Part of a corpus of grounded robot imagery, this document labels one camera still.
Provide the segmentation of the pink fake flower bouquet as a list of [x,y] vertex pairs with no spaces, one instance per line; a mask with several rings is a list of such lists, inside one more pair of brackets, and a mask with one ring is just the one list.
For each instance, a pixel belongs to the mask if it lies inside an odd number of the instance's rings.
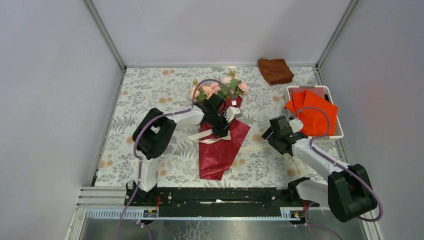
[[223,100],[242,98],[249,92],[249,87],[241,81],[235,70],[230,70],[228,76],[220,77],[218,80],[193,80],[189,99],[194,102],[203,103],[216,95]]

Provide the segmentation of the dark red wrapping paper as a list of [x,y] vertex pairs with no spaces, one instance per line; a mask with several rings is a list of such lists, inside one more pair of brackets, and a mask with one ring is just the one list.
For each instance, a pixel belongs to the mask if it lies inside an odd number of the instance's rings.
[[[231,101],[229,99],[224,101],[224,113],[226,113],[227,108],[231,106]],[[220,181],[224,172],[231,168],[250,129],[251,127],[247,124],[234,119],[230,123],[228,136],[217,137],[210,133],[201,137],[198,155],[200,178]],[[200,133],[208,130],[211,129],[200,125]]]

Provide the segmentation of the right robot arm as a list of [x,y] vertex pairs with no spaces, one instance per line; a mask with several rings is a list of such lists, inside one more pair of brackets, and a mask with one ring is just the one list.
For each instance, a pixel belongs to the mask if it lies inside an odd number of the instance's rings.
[[261,137],[280,154],[303,161],[326,181],[319,183],[309,177],[291,181],[286,193],[291,205],[314,202],[329,208],[335,218],[343,223],[375,209],[383,210],[381,200],[362,165],[349,165],[325,153],[313,143],[312,138],[295,130],[298,119],[280,116],[270,119],[269,123],[269,128]]

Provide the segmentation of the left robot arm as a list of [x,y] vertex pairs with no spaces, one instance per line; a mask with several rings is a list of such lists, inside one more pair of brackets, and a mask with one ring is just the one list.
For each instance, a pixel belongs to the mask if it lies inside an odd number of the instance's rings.
[[164,113],[158,108],[152,108],[132,135],[134,141],[134,156],[141,160],[136,183],[136,199],[144,206],[155,200],[153,190],[157,185],[156,170],[158,157],[167,149],[176,130],[181,128],[207,124],[209,129],[188,137],[191,141],[201,141],[211,144],[204,138],[215,136],[216,141],[230,140],[230,126],[242,115],[236,106],[236,100],[226,106],[225,101],[213,94],[204,103],[195,102],[187,109]]

